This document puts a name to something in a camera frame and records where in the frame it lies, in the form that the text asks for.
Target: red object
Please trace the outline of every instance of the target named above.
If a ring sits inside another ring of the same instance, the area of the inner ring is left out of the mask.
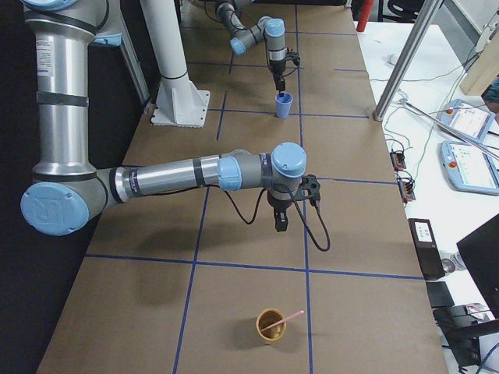
[[[357,31],[363,33],[366,29],[367,21],[373,10],[374,0],[366,0],[362,6],[362,14],[360,15],[359,23],[357,23]]]

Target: metal rod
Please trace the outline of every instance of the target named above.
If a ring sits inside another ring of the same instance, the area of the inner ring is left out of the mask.
[[[123,19],[123,14],[121,12],[119,13],[119,17],[122,22],[122,44],[120,48],[122,50],[123,58],[125,59],[126,67],[132,77],[133,85],[139,95],[140,103],[144,105],[150,98],[149,88],[147,87],[146,79],[143,77],[139,59],[135,53],[132,39],[130,38],[130,34],[128,33],[125,20]]]
[[[492,153],[490,152],[485,146],[483,146],[482,144],[480,143],[477,143],[475,142],[474,140],[468,138],[467,136],[463,135],[461,132],[459,132],[458,130],[456,129],[453,129],[452,127],[449,127],[447,125],[445,125],[442,121],[440,121],[439,119],[435,118],[435,117],[432,117],[431,115],[428,115],[426,112],[422,111],[421,109],[418,109],[416,108],[414,105],[408,103],[407,101],[404,103],[405,105],[407,105],[409,108],[417,111],[418,113],[420,113],[421,115],[424,115],[425,117],[431,119],[432,121],[435,121],[438,125],[438,127],[440,127],[442,130],[444,130],[445,132],[448,132],[449,134],[451,134],[452,136],[458,138],[459,140],[465,142],[465,143],[468,143],[470,146],[475,146],[476,148],[478,148],[479,150],[481,150],[483,153],[485,153],[487,156],[490,156],[496,160],[499,161],[499,156],[496,155],[495,153]]]
[[[442,0],[426,0],[421,8],[421,12],[418,15],[416,23],[411,30],[411,34],[405,42],[405,46],[402,49],[400,58],[397,61],[393,69],[393,73],[388,80],[387,86],[385,87],[381,99],[378,102],[376,109],[374,110],[373,117],[374,120],[382,122],[383,117],[386,114],[394,95],[396,94],[402,79],[404,78],[405,72],[411,64],[412,58],[416,54],[421,41],[430,27],[438,8],[440,7]]]

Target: light blue cap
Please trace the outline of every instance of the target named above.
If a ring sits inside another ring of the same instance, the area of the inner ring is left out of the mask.
[[[28,8],[54,12],[63,10],[73,5],[78,0],[21,0]]]
[[[284,21],[280,18],[270,19],[265,25],[265,32],[269,37],[281,37],[285,31]]]
[[[230,43],[236,56],[244,55],[246,53],[246,46],[237,37],[233,37]]]
[[[27,223],[44,234],[62,236],[81,229],[88,222],[88,206],[67,185],[41,182],[29,187],[21,198]]]
[[[241,167],[232,157],[223,157],[218,160],[218,185],[224,191],[237,191],[241,188]]]
[[[300,178],[305,172],[306,153],[298,144],[279,144],[272,152],[271,159],[275,169],[285,177]]]
[[[113,35],[97,35],[92,45],[98,47],[119,47],[122,44],[122,33]]]

